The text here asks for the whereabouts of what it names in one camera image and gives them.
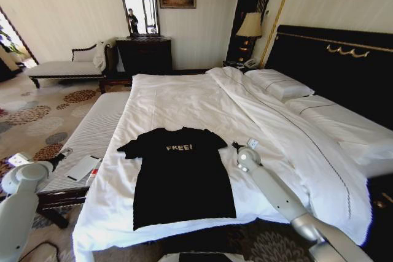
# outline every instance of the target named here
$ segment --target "bench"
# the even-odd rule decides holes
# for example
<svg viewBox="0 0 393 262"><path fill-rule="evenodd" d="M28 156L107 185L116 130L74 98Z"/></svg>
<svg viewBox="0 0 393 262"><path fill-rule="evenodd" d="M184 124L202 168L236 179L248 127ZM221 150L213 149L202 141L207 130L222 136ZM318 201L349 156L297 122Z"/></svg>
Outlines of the bench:
<svg viewBox="0 0 393 262"><path fill-rule="evenodd" d="M40 88L38 79L103 79L119 61L114 39L89 48L72 49L72 61L49 61L27 69L25 74Z"/></svg>
<svg viewBox="0 0 393 262"><path fill-rule="evenodd" d="M85 184L89 175L75 182L65 174L85 155L104 157L129 96L130 93L124 91L106 93L98 98L64 145L64 148L72 148L72 153L59 163L53 180L38 193L37 213L60 228L67 227L68 221L54 208L83 204L88 191Z"/></svg>

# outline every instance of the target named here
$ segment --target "floor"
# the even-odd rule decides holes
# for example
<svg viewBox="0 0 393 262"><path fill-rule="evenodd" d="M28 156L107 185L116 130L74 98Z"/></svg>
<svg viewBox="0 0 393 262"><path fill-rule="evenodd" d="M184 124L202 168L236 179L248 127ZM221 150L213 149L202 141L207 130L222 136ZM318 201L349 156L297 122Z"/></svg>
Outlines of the floor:
<svg viewBox="0 0 393 262"><path fill-rule="evenodd" d="M9 156L24 151L41 160L56 155L100 96L97 81L43 80L35 89L23 73L0 83L0 177L10 167ZM129 91L118 86L109 91ZM61 262L74 261L71 233L80 206L65 210L70 221L66 229L50 222L36 222L29 236L25 253L42 241L51 241L60 248ZM309 243L285 224L256 220L247 225L222 226L194 233L167 237L155 242L96 252L97 262L156 262L164 254L200 251L240 253L255 262L311 261ZM52 262L55 250L43 245L23 262Z"/></svg>
<svg viewBox="0 0 393 262"><path fill-rule="evenodd" d="M36 89L23 73L0 83L0 178L10 169L7 159L15 153L29 153L35 160L56 155L101 94L98 82L92 80L40 83Z"/></svg>

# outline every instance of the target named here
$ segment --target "white pillow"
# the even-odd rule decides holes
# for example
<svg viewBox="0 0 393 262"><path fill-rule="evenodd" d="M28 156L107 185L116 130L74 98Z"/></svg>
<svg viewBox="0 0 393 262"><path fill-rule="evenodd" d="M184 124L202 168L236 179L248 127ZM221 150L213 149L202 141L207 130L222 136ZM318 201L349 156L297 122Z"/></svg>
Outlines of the white pillow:
<svg viewBox="0 0 393 262"><path fill-rule="evenodd" d="M100 69L102 72L106 65L105 65L105 54L104 54L105 46L102 42L97 42L96 46L96 53L93 58L93 64L96 68Z"/></svg>
<svg viewBox="0 0 393 262"><path fill-rule="evenodd" d="M393 131L318 95L285 105L334 138L358 164L392 159L393 165Z"/></svg>
<svg viewBox="0 0 393 262"><path fill-rule="evenodd" d="M314 94L306 85L272 69L248 71L245 75L280 101Z"/></svg>
<svg viewBox="0 0 393 262"><path fill-rule="evenodd" d="M72 50L72 61L93 61L94 55L96 54L96 45L89 48L73 49Z"/></svg>

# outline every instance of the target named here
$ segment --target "white duvet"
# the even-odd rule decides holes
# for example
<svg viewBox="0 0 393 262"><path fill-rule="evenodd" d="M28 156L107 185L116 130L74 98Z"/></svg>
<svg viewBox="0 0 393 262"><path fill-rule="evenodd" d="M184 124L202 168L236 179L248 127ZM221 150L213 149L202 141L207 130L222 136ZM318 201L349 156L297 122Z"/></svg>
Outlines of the white duvet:
<svg viewBox="0 0 393 262"><path fill-rule="evenodd" d="M353 160L239 70L226 67L205 75L133 77L130 98L72 235L77 261L84 261L86 252L113 245L126 247L202 228L247 223L257 217L286 222L248 174L236 167L236 150L227 147L220 155L230 177L236 219L190 220L133 231L133 196L142 159L126 160L116 149L152 129L183 126L207 128L228 145L257 139L262 163L309 210L357 244L364 241L371 208L366 179Z"/></svg>

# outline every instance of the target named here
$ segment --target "bed bench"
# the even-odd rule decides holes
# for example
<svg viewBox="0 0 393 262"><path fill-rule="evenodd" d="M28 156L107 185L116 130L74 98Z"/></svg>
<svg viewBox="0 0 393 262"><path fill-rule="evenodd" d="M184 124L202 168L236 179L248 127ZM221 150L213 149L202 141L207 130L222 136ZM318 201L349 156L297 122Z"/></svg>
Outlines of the bed bench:
<svg viewBox="0 0 393 262"><path fill-rule="evenodd" d="M85 155L104 157L129 95L127 91L113 92L98 98L64 145L64 148L72 148L73 152L60 162L53 180L38 194L37 213L60 228L67 227L68 221L54 208L83 204L88 191L85 186L88 175L80 182L75 182L65 177L65 173Z"/></svg>

